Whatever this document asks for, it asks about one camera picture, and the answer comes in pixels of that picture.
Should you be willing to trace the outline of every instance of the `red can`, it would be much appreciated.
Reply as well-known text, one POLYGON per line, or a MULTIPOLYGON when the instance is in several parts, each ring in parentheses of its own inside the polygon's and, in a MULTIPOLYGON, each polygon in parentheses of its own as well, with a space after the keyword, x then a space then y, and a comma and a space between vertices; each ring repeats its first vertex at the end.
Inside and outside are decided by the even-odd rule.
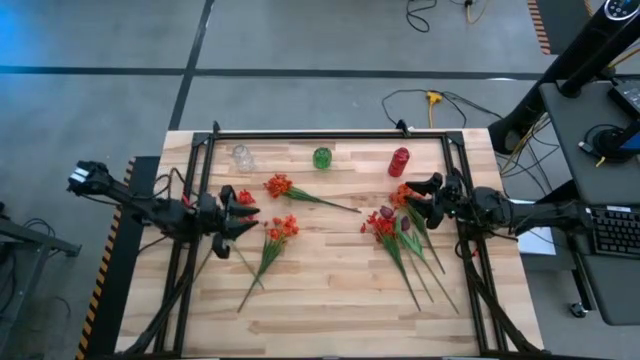
POLYGON ((404 171, 404 167, 407 166, 409 162, 409 150, 407 148, 399 148, 393 153, 393 158, 391 158, 391 163, 389 164, 389 175, 393 177, 398 177, 402 175, 404 171))

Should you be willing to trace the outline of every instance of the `desk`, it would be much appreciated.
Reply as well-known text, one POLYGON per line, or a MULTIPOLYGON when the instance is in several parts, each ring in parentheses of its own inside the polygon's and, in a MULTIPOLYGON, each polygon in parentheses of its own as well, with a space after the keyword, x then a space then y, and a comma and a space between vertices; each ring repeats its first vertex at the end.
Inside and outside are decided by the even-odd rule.
MULTIPOLYGON (((462 131, 474 184, 501 188, 488 132, 462 131)), ((189 131, 167 134, 159 174, 168 173, 171 167, 186 171, 192 136, 189 131)), ((215 194, 223 184, 231 184, 237 190, 247 189, 262 209, 259 219, 293 213, 298 217, 300 233, 263 277, 266 290, 256 288, 239 314, 236 309, 252 276, 237 253, 232 252, 228 260, 212 257, 194 283, 183 356, 477 354, 462 262, 453 252, 457 241, 454 223, 443 222, 431 232, 431 239, 447 271, 446 275, 440 272, 436 275, 460 309, 459 315, 425 271, 423 278, 435 300, 431 303, 408 266, 410 281, 422 306, 422 312, 418 312, 389 256, 370 234, 359 231, 366 215, 385 204, 398 184, 445 171, 442 147, 437 141, 244 140, 242 144, 249 148, 257 166, 252 173, 236 170, 231 151, 238 143, 215 142, 208 191, 215 194), (311 156, 319 146, 332 149, 330 171, 313 168, 311 156), (391 178, 386 169, 392 152, 399 146, 407 147, 412 158, 401 178, 391 178), (271 199, 262 190, 262 183, 274 172, 286 172, 309 193, 358 207, 363 213, 271 199)), ((198 178, 199 175, 194 183, 196 189, 198 178)), ((173 194, 181 192, 180 184, 176 183, 173 194)), ((159 237, 158 230, 145 229, 140 245, 159 237)), ((256 227, 237 241, 237 247, 254 267, 259 265, 263 239, 263 231, 256 227)), ((208 239, 202 241, 198 265, 210 244, 208 239)), ((488 247, 501 305, 529 341, 542 348, 517 244, 496 238, 488 241, 488 247)), ((138 257, 116 350, 131 345, 159 308, 170 249, 169 241, 162 242, 138 257)), ((425 254, 437 269, 431 254, 428 251, 425 254)), ((174 309, 169 329, 175 325, 175 313, 174 309)), ((483 315, 489 324, 486 308, 483 315)), ((170 330, 167 346, 171 346, 171 335, 170 330)))
MULTIPOLYGON (((640 166, 636 159, 623 164, 605 163, 595 167, 596 160, 578 148, 585 133, 594 125, 613 124, 625 127, 627 115, 607 96, 609 83, 591 83, 582 88, 577 98, 560 94, 555 84, 543 84, 540 92, 549 113, 572 180, 554 190, 547 200, 581 199, 588 205, 640 204, 640 166)), ((580 251, 588 279, 578 280, 583 302, 589 301, 589 288, 597 300, 605 322, 611 325, 640 325, 640 288, 625 281, 629 274, 640 273, 640 261, 617 257, 593 256, 587 237, 573 239, 580 251)))

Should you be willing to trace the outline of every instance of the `white paper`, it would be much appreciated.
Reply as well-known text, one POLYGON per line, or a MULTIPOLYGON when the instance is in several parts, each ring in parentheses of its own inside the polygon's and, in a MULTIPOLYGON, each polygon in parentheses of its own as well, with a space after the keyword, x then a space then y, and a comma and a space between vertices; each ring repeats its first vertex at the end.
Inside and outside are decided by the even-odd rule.
MULTIPOLYGON (((514 204, 533 204, 533 201, 509 199, 514 204)), ((553 236, 550 227, 533 228, 518 236, 518 249, 521 254, 555 255, 553 236)))

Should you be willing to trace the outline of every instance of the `black desk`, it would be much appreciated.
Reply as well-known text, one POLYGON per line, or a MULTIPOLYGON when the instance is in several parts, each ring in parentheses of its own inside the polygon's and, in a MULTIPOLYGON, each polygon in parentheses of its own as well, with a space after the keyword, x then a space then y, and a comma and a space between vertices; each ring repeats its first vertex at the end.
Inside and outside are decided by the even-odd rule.
MULTIPOLYGON (((594 125, 625 126, 631 121, 607 96, 610 88, 609 83, 588 84, 579 97, 571 99, 561 95, 555 84, 540 87, 573 177, 543 201, 579 198, 588 205, 640 205, 640 165, 636 159, 596 168, 596 159, 578 148, 578 142, 594 125)), ((590 240, 584 236, 573 238, 572 245, 579 253, 574 277, 580 268, 586 274, 588 281, 584 283, 593 290, 604 321, 610 325, 640 325, 640 260, 593 256, 590 240)), ((583 302, 588 302, 588 287, 581 288, 584 284, 580 279, 576 279, 576 285, 583 302)))

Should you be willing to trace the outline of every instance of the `purple flower bud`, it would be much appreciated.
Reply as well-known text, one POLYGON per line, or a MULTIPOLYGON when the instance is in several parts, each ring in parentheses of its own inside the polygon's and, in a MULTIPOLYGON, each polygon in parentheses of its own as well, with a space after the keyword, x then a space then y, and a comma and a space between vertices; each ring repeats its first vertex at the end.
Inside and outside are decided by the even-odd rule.
POLYGON ((402 231, 407 231, 410 227, 411 223, 409 222, 409 218, 407 216, 403 217, 402 221, 400 222, 400 228, 402 229, 402 231))
POLYGON ((383 205, 380 208, 380 215, 382 215, 383 218, 389 220, 393 217, 393 209, 390 209, 383 205))

